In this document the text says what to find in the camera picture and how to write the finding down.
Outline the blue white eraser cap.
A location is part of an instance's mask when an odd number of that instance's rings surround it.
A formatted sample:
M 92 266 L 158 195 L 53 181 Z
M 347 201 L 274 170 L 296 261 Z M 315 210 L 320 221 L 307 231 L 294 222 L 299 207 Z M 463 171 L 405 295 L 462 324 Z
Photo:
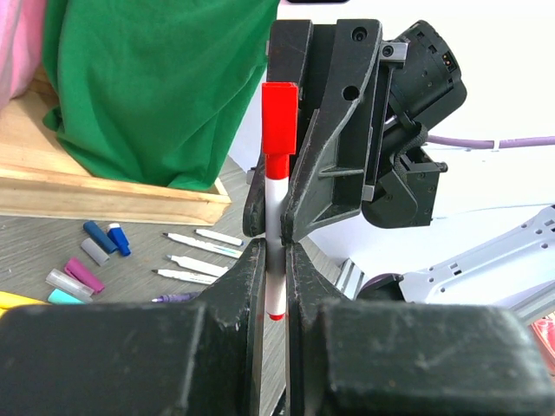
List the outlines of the blue white eraser cap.
M 108 238 L 116 245 L 118 251 L 123 257 L 131 255 L 130 243 L 120 224 L 109 224 L 107 235 Z

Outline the magenta pen cap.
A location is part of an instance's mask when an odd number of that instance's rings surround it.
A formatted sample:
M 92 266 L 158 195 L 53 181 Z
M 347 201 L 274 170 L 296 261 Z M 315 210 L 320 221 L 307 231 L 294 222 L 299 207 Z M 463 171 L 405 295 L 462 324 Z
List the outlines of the magenta pen cap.
M 93 290 L 94 295 L 105 289 L 105 284 L 90 271 L 77 257 L 71 257 L 64 266 L 65 272 Z

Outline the yellow pen cap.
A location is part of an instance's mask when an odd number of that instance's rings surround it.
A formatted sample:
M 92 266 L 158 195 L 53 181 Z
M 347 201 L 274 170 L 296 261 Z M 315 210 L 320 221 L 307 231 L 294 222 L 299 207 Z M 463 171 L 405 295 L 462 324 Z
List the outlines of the yellow pen cap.
M 5 315 L 9 310 L 30 305 L 47 305 L 47 302 L 21 296 L 10 292 L 0 292 L 0 316 Z

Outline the grey cap marker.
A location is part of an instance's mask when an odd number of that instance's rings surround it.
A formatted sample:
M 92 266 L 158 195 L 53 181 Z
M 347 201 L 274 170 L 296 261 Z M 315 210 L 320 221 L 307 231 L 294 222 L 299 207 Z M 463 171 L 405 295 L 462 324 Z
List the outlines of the grey cap marker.
M 187 256 L 166 255 L 166 258 L 183 269 L 192 270 L 208 276 L 221 277 L 229 270 L 227 267 L 196 260 Z

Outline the pink marker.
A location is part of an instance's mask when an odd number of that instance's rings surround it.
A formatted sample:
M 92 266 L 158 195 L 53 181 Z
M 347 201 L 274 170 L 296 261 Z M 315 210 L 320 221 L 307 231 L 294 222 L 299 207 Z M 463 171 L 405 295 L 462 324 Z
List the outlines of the pink marker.
M 197 284 L 203 284 L 203 285 L 211 285 L 218 280 L 218 278 L 215 276 L 202 275 L 202 274 L 192 273 L 188 271 L 159 269 L 159 270 L 153 270 L 153 273 L 155 273 L 158 276 L 162 276 L 173 280 L 178 280 L 181 282 L 197 283 Z

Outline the blue pen cap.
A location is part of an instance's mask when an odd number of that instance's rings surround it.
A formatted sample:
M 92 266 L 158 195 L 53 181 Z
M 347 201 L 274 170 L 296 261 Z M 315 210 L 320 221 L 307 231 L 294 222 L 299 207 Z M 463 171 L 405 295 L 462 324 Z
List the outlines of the blue pen cap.
M 101 229 L 95 221 L 86 221 L 82 228 L 107 254 L 112 254 L 118 250 L 117 245 L 108 237 L 107 233 Z

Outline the teal pen cap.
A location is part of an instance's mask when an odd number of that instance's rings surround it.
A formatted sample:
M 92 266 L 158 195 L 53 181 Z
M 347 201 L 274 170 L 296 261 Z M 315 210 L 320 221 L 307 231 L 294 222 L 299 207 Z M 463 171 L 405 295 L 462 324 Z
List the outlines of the teal pen cap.
M 47 301 L 52 304 L 84 304 L 84 301 L 66 293 L 61 289 L 54 289 L 48 296 Z

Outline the purple cap marker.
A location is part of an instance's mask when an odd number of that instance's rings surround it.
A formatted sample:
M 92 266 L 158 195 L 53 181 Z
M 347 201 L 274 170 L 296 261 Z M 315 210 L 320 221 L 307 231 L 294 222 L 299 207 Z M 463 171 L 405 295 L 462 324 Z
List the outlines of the purple cap marker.
M 197 298 L 201 294 L 200 291 L 186 292 L 180 294 L 170 294 L 157 296 L 151 300 L 153 303 L 170 303 L 170 302 L 189 302 Z

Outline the red cap marker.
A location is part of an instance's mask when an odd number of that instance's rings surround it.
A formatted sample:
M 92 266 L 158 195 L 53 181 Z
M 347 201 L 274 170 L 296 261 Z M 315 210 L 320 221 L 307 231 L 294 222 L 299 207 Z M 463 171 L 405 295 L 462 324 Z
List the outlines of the red cap marker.
M 268 81 L 262 85 L 262 152 L 266 242 L 265 312 L 273 320 L 286 312 L 285 248 L 281 215 L 289 190 L 290 159 L 297 150 L 298 86 Z

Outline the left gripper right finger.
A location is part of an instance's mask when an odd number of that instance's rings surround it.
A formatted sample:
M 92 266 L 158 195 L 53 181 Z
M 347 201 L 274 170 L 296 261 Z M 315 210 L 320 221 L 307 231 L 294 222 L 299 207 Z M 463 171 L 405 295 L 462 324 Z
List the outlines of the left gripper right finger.
M 512 312 L 352 301 L 285 252 L 289 415 L 551 415 L 554 386 Z

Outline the blue cap marker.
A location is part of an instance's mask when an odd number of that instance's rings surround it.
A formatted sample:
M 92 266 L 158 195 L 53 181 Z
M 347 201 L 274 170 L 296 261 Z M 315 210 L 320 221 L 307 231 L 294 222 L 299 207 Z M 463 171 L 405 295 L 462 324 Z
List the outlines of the blue cap marker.
M 174 242 L 184 244 L 184 245 L 187 245 L 189 247 L 197 248 L 197 249 L 200 249 L 200 250 L 209 251 L 209 252 L 212 252 L 212 253 L 215 253 L 215 254 L 220 254 L 222 256 L 226 256 L 226 257 L 230 257 L 230 258 L 239 259 L 243 254 L 242 250 L 235 250 L 235 249 L 231 249 L 231 248 L 226 248 L 226 247 L 221 246 L 221 245 L 204 242 L 204 241 L 198 240 L 194 237 L 188 237 L 188 236 L 180 235 L 180 234 L 177 234 L 177 233 L 163 232 L 162 235 L 164 237 L 169 238 L 170 240 L 172 240 Z

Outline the white marker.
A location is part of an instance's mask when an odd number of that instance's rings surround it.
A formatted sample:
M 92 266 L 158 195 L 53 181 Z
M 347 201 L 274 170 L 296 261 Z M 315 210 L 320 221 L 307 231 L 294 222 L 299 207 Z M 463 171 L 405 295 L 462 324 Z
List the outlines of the white marker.
M 195 229 L 194 232 L 199 236 L 237 247 L 241 247 L 244 244 L 244 241 L 239 237 L 228 236 L 217 231 L 211 231 L 208 229 Z

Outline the grey pen cap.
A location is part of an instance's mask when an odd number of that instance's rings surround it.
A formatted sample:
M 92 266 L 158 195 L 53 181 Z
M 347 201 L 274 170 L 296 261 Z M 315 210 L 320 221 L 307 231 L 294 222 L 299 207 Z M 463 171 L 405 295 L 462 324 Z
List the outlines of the grey pen cap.
M 82 241 L 81 248 L 99 266 L 105 265 L 110 259 L 103 248 L 90 237 Z

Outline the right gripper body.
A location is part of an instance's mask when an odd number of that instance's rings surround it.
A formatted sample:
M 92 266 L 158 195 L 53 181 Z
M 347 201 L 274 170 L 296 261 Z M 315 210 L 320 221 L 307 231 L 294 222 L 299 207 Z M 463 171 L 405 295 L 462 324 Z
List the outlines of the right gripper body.
M 386 41 L 382 37 L 378 47 L 379 65 L 376 70 L 377 82 L 371 118 L 372 133 L 369 142 L 369 156 L 365 182 L 362 189 L 362 205 L 367 204 L 375 195 L 378 163 L 382 151 L 382 137 L 387 119 L 389 89 L 394 72 L 402 68 L 408 54 L 408 46 L 402 41 Z

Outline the clear purple pen cap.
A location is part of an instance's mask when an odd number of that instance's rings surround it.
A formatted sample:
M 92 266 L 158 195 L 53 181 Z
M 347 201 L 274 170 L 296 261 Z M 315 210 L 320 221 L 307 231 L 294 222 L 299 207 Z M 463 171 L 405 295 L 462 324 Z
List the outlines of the clear purple pen cap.
M 56 289 L 62 290 L 85 303 L 92 302 L 94 291 L 84 283 L 57 269 L 52 269 L 45 278 L 45 282 Z

